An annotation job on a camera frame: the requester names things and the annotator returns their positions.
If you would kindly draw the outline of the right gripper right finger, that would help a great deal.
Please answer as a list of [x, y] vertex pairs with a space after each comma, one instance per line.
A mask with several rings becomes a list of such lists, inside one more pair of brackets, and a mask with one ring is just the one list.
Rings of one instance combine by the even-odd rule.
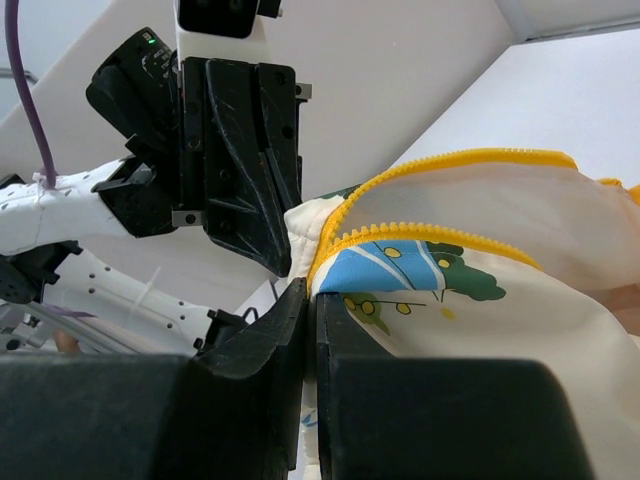
[[564, 391], [528, 360], [390, 355], [340, 296], [316, 303], [325, 479], [590, 479]]

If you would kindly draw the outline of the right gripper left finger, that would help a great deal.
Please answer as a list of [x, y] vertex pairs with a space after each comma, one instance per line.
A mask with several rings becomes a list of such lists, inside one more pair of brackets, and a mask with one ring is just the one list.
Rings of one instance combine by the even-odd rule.
[[196, 357], [7, 355], [5, 479], [284, 479], [296, 465], [306, 283]]

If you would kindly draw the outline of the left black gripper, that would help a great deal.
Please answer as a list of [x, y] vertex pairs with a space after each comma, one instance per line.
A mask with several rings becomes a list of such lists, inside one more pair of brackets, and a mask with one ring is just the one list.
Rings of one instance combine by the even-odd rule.
[[213, 243], [283, 277], [284, 213], [301, 203], [295, 71], [276, 64], [179, 61], [150, 28], [94, 73], [90, 105], [129, 156], [96, 191], [137, 238], [199, 226]]

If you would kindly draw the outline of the yellow cream printed kids jacket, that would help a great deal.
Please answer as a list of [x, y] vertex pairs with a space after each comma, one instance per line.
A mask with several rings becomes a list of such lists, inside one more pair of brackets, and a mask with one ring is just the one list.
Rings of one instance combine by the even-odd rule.
[[564, 153], [477, 149], [288, 210], [291, 278], [404, 357], [524, 358], [600, 479], [639, 475], [639, 191]]

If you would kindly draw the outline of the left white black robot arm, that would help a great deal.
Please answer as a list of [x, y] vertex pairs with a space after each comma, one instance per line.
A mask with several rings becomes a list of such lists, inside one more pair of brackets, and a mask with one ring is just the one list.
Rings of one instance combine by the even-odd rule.
[[63, 176], [1, 183], [1, 348], [55, 331], [96, 353], [193, 355], [244, 318], [162, 291], [188, 232], [272, 275], [291, 267], [284, 224], [301, 201], [299, 110], [309, 85], [288, 66], [233, 53], [180, 59], [150, 28], [97, 68], [89, 104], [126, 155]]

